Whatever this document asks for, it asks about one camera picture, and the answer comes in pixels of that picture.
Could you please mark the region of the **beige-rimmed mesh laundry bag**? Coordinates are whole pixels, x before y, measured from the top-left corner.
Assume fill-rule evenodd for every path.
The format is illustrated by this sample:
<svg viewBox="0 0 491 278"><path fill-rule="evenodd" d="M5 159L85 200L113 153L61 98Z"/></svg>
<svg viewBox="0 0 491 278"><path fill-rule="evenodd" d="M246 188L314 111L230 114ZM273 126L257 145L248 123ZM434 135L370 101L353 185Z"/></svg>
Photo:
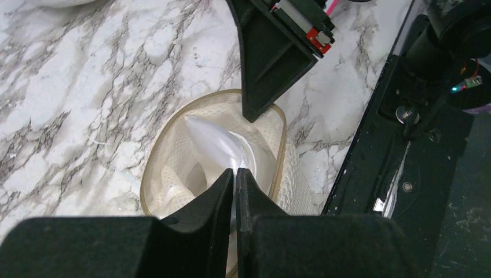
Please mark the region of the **beige-rimmed mesh laundry bag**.
<svg viewBox="0 0 491 278"><path fill-rule="evenodd" d="M140 186L145 214L164 218L208 189L222 172L247 168L261 191L290 215L317 215L286 117L271 105L242 115L239 89L197 98L175 112L150 152Z"/></svg>

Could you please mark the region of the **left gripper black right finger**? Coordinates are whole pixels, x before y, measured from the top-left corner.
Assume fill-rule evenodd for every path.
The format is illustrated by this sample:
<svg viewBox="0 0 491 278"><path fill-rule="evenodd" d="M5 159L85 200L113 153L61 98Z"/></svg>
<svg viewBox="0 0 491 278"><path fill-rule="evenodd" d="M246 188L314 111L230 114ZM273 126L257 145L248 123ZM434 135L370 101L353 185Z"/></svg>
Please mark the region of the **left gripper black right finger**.
<svg viewBox="0 0 491 278"><path fill-rule="evenodd" d="M288 215L236 176L239 277L422 277L408 239L376 215Z"/></svg>

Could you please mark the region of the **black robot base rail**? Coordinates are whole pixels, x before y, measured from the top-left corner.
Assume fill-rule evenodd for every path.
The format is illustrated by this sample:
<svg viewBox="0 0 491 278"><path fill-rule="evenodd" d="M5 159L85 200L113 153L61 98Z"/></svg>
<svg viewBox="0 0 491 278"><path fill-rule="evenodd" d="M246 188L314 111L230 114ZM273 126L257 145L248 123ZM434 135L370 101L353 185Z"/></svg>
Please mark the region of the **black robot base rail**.
<svg viewBox="0 0 491 278"><path fill-rule="evenodd" d="M490 70L432 35L410 19L323 213L392 219L424 277L489 277Z"/></svg>

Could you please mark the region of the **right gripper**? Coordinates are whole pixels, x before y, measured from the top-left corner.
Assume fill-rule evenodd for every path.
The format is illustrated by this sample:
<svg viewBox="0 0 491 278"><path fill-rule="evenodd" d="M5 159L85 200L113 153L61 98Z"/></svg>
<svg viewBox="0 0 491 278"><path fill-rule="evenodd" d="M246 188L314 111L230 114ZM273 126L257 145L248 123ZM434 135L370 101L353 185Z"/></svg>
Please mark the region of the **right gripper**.
<svg viewBox="0 0 491 278"><path fill-rule="evenodd" d="M335 28L316 1L228 1L240 46L242 114L256 121L325 54Z"/></svg>

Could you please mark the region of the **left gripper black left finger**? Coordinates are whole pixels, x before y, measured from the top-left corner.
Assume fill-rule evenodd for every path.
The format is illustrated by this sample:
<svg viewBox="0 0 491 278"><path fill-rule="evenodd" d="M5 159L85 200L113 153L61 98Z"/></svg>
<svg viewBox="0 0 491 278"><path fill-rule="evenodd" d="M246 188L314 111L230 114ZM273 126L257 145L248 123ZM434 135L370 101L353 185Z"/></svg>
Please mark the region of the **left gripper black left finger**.
<svg viewBox="0 0 491 278"><path fill-rule="evenodd" d="M2 277L224 277L233 171L163 219L39 217L1 244Z"/></svg>

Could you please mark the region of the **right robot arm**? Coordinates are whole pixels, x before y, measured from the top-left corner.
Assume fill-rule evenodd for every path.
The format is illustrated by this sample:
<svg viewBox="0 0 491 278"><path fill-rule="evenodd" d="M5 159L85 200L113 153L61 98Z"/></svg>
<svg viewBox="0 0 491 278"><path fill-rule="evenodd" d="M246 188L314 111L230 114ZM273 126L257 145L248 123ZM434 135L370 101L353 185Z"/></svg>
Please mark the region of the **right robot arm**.
<svg viewBox="0 0 491 278"><path fill-rule="evenodd" d="M457 57L490 53L489 1L425 1L432 38ZM256 121L335 43L324 1L228 1L241 59L242 114Z"/></svg>

